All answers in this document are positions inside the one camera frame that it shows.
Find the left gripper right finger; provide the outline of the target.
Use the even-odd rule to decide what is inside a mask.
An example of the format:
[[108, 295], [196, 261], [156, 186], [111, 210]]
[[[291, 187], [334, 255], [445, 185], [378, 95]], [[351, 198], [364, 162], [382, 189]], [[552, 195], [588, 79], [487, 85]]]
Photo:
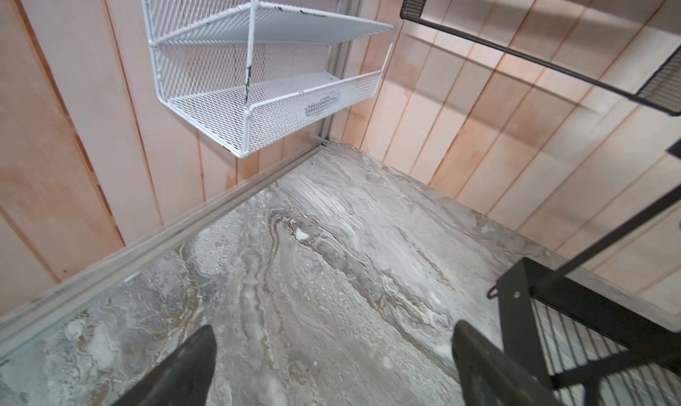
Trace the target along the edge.
[[452, 334], [452, 356], [466, 405], [560, 405], [512, 358], [469, 322], [460, 320]]

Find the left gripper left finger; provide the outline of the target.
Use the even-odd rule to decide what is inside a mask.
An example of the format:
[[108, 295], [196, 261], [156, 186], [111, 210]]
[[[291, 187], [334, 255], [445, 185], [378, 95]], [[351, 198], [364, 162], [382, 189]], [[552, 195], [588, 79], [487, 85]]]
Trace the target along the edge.
[[204, 405], [215, 373], [216, 353], [213, 328], [204, 325], [115, 404]]

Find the black wire dish rack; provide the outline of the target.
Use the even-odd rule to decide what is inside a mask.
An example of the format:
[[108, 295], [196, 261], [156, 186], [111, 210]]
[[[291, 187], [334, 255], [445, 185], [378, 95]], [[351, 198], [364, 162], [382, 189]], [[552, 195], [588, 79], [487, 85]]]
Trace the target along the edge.
[[679, 202], [674, 188], [558, 269], [523, 258], [489, 289], [499, 307], [497, 348], [551, 389], [560, 405], [679, 404], [679, 332], [571, 278]]

